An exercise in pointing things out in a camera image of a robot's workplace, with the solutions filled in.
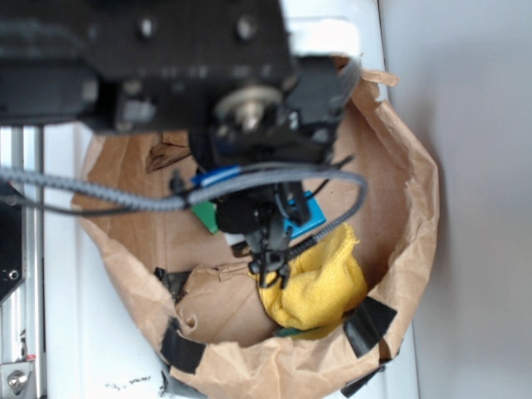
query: blue component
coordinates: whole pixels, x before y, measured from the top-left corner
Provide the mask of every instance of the blue component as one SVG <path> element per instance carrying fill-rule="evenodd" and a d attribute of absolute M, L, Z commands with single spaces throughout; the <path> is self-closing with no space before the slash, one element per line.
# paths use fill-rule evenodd
<path fill-rule="evenodd" d="M 321 208 L 318 205 L 318 202 L 312 197 L 310 191 L 305 192 L 305 197 L 307 199 L 308 209 L 310 210 L 310 220 L 305 223 L 303 226 L 297 226 L 291 223 L 288 220 L 284 220 L 284 230 L 288 231 L 289 227 L 292 227 L 292 239 L 302 236 L 312 229 L 316 229 L 318 226 L 324 224 L 327 220 L 323 214 Z"/>
<path fill-rule="evenodd" d="M 208 187 L 215 185 L 220 181 L 231 179 L 240 174 L 240 166 L 224 166 L 218 169 L 211 170 L 202 175 L 196 175 L 190 181 L 194 186 Z"/>

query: black electrical tape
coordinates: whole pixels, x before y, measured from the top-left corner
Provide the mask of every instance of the black electrical tape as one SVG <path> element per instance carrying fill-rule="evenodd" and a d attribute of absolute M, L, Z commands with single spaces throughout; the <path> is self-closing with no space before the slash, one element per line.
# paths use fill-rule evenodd
<path fill-rule="evenodd" d="M 397 311 L 367 297 L 343 323 L 343 331 L 357 357 L 370 352 L 384 337 Z"/>
<path fill-rule="evenodd" d="M 190 276 L 190 272 L 167 273 L 163 268 L 155 268 L 154 275 L 168 289 L 175 303 L 178 303 L 183 298 L 181 292 Z"/>
<path fill-rule="evenodd" d="M 195 374 L 196 368 L 201 363 L 206 345 L 181 337 L 178 334 L 179 328 L 180 324 L 176 318 L 172 318 L 168 322 L 160 354 L 175 368 L 182 372 Z"/>
<path fill-rule="evenodd" d="M 160 397 L 166 397 L 166 393 L 179 395 L 180 397 L 189 397 L 191 399 L 208 399 L 206 395 L 194 389 L 190 385 L 181 382 L 170 375 L 170 370 L 160 372 L 163 377 L 163 386 L 159 390 Z"/>
<path fill-rule="evenodd" d="M 379 372 L 384 372 L 386 367 L 384 365 L 379 366 L 374 372 L 370 372 L 366 376 L 356 380 L 355 382 L 349 384 L 347 387 L 343 388 L 340 392 L 345 397 L 352 397 L 355 393 L 360 391 L 372 378 L 374 378 Z"/>

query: robotic arm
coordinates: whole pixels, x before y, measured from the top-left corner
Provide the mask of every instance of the robotic arm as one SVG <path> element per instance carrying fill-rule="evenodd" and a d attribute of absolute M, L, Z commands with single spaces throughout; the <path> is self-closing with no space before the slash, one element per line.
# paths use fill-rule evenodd
<path fill-rule="evenodd" d="M 330 57 L 294 56 L 277 0 L 0 2 L 0 125 L 183 129 L 202 174 L 326 168 L 359 74 L 356 61 L 338 73 Z M 245 236 L 261 286 L 271 272 L 285 285 L 284 220 L 310 218 L 301 182 L 216 202 L 220 229 Z"/>

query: wire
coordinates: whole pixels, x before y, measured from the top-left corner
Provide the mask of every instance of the wire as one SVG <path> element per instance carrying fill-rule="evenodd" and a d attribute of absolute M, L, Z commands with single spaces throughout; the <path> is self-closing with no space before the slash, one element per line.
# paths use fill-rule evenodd
<path fill-rule="evenodd" d="M 40 185 L 59 190 L 73 191 L 89 195 L 99 200 L 105 200 L 129 208 L 132 211 L 165 212 L 185 209 L 191 205 L 213 200 L 223 195 L 251 189 L 264 185 L 288 183 L 307 179 L 331 180 L 339 179 L 349 181 L 359 186 L 358 196 L 351 208 L 336 218 L 333 222 L 319 230 L 309 239 L 290 249 L 290 258 L 293 259 L 305 250 L 317 244 L 322 238 L 333 231 L 341 223 L 353 216 L 361 207 L 366 198 L 367 183 L 363 177 L 350 172 L 329 167 L 328 170 L 282 169 L 261 170 L 248 174 L 238 175 L 229 180 L 222 180 L 215 185 L 196 188 L 180 195 L 155 199 L 142 195 L 134 195 L 121 190 L 112 189 L 103 185 L 87 183 L 80 180 L 60 176 L 42 175 L 26 170 L 13 170 L 0 168 L 0 180 L 12 180 L 18 183 Z"/>
<path fill-rule="evenodd" d="M 98 218 L 102 216 L 116 216 L 119 214 L 130 214 L 137 212 L 130 208 L 109 208 L 109 209 L 86 209 L 75 210 L 62 208 L 54 205 L 43 204 L 31 199 L 24 199 L 16 195 L 0 195 L 0 202 L 8 204 L 9 206 L 22 206 L 24 208 L 32 208 L 53 212 L 56 214 L 66 214 L 68 216 L 79 216 L 82 218 Z"/>
<path fill-rule="evenodd" d="M 355 159 L 355 156 L 354 155 L 348 155 L 346 156 L 343 160 L 341 160 L 340 162 L 337 162 L 336 164 L 333 164 L 332 167 L 334 168 L 337 168 L 337 169 L 341 169 L 343 168 L 345 165 L 347 165 L 349 162 L 353 161 Z M 324 188 L 325 186 L 328 184 L 328 182 L 331 181 L 331 180 L 325 180 L 323 181 L 323 183 L 321 183 L 314 191 L 313 193 L 310 195 L 310 197 L 308 197 L 308 199 L 310 200 L 311 198 L 314 198 L 316 195 L 318 195 Z"/>

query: bolt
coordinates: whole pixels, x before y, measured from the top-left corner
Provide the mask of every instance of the bolt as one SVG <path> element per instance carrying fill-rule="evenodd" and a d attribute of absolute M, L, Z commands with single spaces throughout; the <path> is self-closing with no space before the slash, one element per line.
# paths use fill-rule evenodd
<path fill-rule="evenodd" d="M 137 28 L 143 39 L 151 39 L 155 35 L 155 22 L 151 18 L 142 18 Z"/>
<path fill-rule="evenodd" d="M 239 18 L 236 24 L 236 32 L 239 35 L 239 38 L 244 42 L 249 42 L 255 37 L 259 26 L 255 18 L 250 15 L 243 15 Z"/>
<path fill-rule="evenodd" d="M 257 101 L 247 101 L 236 111 L 235 119 L 244 133 L 256 131 L 264 116 L 264 106 Z"/>
<path fill-rule="evenodd" d="M 27 384 L 27 375 L 20 370 L 15 370 L 7 377 L 7 384 L 15 392 L 20 392 Z"/>

